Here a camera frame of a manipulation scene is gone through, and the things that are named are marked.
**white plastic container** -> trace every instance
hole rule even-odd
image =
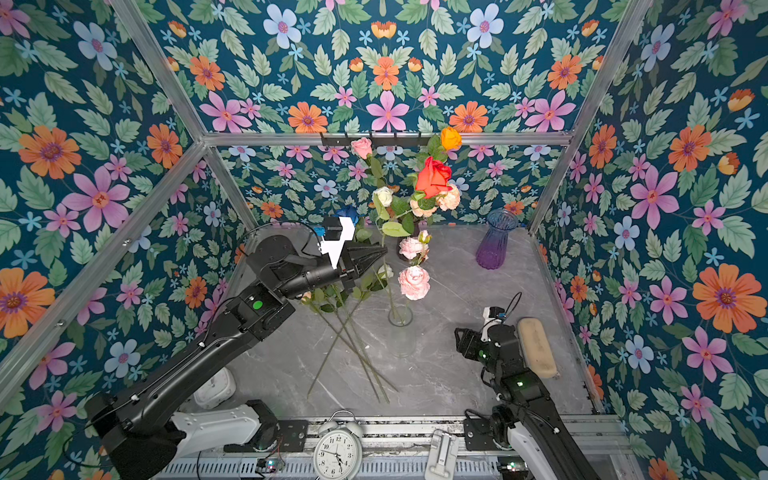
[[[235,393],[235,378],[227,367],[222,368],[216,375],[210,377],[194,393],[194,401],[204,409],[212,409]]]

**purple glass vase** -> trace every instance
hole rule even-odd
[[[488,232],[483,237],[475,254],[478,265],[494,270],[504,264],[507,257],[507,236],[519,223],[516,215],[499,208],[488,214]]]

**flower center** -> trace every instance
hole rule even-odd
[[[109,196],[107,195],[107,192],[99,192],[96,194],[96,196],[93,199],[94,207],[96,208],[104,208],[109,203]]]
[[[40,154],[43,156],[45,160],[49,162],[55,162],[61,156],[61,145],[59,144],[45,145],[40,150]]]
[[[736,293],[727,288],[721,289],[716,294],[717,296],[717,302],[725,309],[732,309],[735,307],[736,303]]]
[[[16,313],[27,304],[27,298],[20,293],[10,293],[0,299],[0,311],[5,313]]]

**table surface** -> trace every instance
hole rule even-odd
[[[544,324],[558,365],[558,375],[546,379],[545,385],[558,410],[561,414],[591,413],[584,363],[574,353],[569,327],[561,325],[555,313],[548,292],[551,287],[539,269],[530,236],[523,228],[513,230],[504,265],[484,270],[475,262],[475,251],[485,231],[484,226],[431,229],[429,259],[423,264],[431,277],[431,289],[423,300],[409,303],[417,336],[411,356],[397,358],[388,349],[392,327],[387,320],[386,291],[374,293],[355,311],[356,328],[371,363],[399,390],[385,387],[389,403],[377,401],[360,361],[340,341],[307,396],[335,334],[309,308],[296,302],[296,313],[275,333],[228,366],[237,392],[223,406],[261,399],[279,417],[325,416],[337,409],[357,415],[463,415],[467,408],[488,413],[498,401],[480,381],[480,363],[455,351],[454,329],[480,329],[483,307],[506,307],[515,293],[522,292],[510,318],[517,321],[533,316]],[[301,229],[274,233],[292,237],[299,247],[306,239],[306,230]],[[394,239],[388,239],[387,245],[386,260],[397,274],[407,265],[395,255]],[[245,272],[240,288],[254,278],[250,271]],[[394,280],[393,296],[402,305],[405,297]],[[350,298],[350,305],[355,302]],[[326,318],[339,328],[334,314],[328,313]]]

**floral wallpaper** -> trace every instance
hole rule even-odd
[[[541,253],[647,476],[762,479],[768,5],[658,3],[613,81],[615,111],[595,119],[537,232]]]
[[[171,1],[152,28],[211,131],[560,131],[625,7]]]
[[[412,192],[406,175],[417,169],[418,151],[379,147],[375,153],[388,185]],[[241,145],[221,154],[259,221],[321,223],[340,210],[365,216],[374,208],[376,177],[349,149]],[[462,192],[462,204],[445,216],[433,214],[429,222],[482,223],[491,209],[501,207],[521,222],[530,220],[559,154],[559,147],[548,145],[468,145],[449,151],[449,182]]]
[[[206,327],[226,299],[241,225],[201,161],[6,406],[0,478],[117,478],[75,463],[110,464],[83,430],[84,405],[144,378]]]
[[[3,0],[0,34],[3,356],[190,139],[103,2]]]

